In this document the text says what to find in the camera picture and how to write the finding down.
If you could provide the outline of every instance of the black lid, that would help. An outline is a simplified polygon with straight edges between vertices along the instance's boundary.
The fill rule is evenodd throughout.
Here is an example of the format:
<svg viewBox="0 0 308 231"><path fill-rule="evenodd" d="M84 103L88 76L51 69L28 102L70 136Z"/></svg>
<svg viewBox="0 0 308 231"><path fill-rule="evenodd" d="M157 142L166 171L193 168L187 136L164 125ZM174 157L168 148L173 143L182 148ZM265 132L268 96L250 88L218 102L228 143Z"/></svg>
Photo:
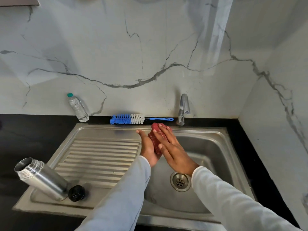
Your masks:
<svg viewBox="0 0 308 231"><path fill-rule="evenodd" d="M85 195L85 190L80 185L73 186L68 192L68 197L73 202L82 200L84 198L84 195Z"/></svg>

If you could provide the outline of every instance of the folded red cloth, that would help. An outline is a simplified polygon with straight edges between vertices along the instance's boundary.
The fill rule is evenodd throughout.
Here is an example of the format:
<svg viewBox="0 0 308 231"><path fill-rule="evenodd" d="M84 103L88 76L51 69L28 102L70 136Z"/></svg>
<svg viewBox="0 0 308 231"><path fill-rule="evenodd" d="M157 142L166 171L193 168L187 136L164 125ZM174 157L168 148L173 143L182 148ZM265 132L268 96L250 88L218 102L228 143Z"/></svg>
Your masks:
<svg viewBox="0 0 308 231"><path fill-rule="evenodd" d="M156 136L154 135L153 130L156 130L157 133L160 134L161 136L163 136L163 138L166 139L167 141L168 141L168 139L167 139L166 135L164 134L164 132L161 131L161 129L159 128L158 124L161 124L163 127L167 127L167 126L165 126L163 123L153 123L153 124L151 125L152 130L151 130L151 132L148 134L148 137L149 137L149 138L152 140L152 142L153 142L153 145L154 145L154 149L155 149L156 154L157 154L157 155L161 155L161 151L160 151L160 149L159 149L159 147L158 147L158 145L160 144L160 141L158 141L158 139L157 139Z"/></svg>

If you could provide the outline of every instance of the threaded bottle neck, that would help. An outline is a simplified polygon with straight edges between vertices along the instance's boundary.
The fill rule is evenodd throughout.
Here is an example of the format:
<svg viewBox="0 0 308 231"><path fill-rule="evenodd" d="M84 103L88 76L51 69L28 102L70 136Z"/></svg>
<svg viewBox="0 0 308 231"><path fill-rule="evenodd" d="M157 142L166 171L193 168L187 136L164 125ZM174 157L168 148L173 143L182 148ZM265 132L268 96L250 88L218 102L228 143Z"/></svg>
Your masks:
<svg viewBox="0 0 308 231"><path fill-rule="evenodd" d="M21 180L30 179L40 172L44 163L37 159L26 158L15 166L15 172Z"/></svg>

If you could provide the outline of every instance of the faucet spout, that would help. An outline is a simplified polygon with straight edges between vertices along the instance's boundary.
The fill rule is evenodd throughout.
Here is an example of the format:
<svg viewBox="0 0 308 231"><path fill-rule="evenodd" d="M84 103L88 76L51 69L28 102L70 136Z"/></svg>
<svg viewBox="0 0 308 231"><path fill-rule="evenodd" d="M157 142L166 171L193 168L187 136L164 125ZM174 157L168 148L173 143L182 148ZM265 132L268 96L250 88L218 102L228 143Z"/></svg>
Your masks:
<svg viewBox="0 0 308 231"><path fill-rule="evenodd" d="M180 109L179 109L178 119L176 121L177 125L183 126L185 124L184 114L190 114L190 108L189 108L189 102L188 102L187 94L181 95Z"/></svg>

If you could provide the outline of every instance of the person's left hand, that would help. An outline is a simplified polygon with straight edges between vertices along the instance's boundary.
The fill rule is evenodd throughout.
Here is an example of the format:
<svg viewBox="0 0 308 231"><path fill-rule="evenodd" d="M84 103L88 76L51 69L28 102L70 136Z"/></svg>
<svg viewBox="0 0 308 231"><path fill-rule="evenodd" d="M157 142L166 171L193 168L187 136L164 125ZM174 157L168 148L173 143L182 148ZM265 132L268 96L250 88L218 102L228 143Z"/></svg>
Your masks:
<svg viewBox="0 0 308 231"><path fill-rule="evenodd" d="M157 155L154 152L154 145L152 140L147 136L146 133L142 130L136 130L137 134L141 137L141 153L145 159L149 162L151 168L157 163L160 159L160 155Z"/></svg>

